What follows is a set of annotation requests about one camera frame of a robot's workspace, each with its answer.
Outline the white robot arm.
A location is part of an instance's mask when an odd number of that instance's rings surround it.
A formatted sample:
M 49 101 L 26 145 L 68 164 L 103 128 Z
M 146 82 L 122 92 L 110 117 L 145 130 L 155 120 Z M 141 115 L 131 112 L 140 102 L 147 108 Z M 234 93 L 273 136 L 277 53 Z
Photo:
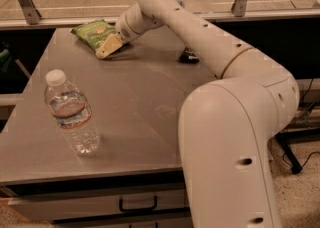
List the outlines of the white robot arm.
M 298 84 L 282 65 L 181 1 L 137 0 L 97 55 L 167 26 L 215 77 L 186 98 L 178 121 L 193 227 L 282 228 L 267 143 L 293 119 Z

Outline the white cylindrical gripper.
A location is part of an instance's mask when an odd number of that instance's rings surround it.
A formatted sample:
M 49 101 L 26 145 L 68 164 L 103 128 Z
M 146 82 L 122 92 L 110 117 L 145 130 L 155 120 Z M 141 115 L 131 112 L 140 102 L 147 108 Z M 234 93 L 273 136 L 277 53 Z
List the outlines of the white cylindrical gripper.
M 105 59 L 125 43 L 130 43 L 141 37 L 149 30 L 162 27 L 158 20 L 146 16 L 138 4 L 132 5 L 117 20 L 115 29 L 118 34 L 110 34 L 105 40 L 100 40 L 96 56 Z

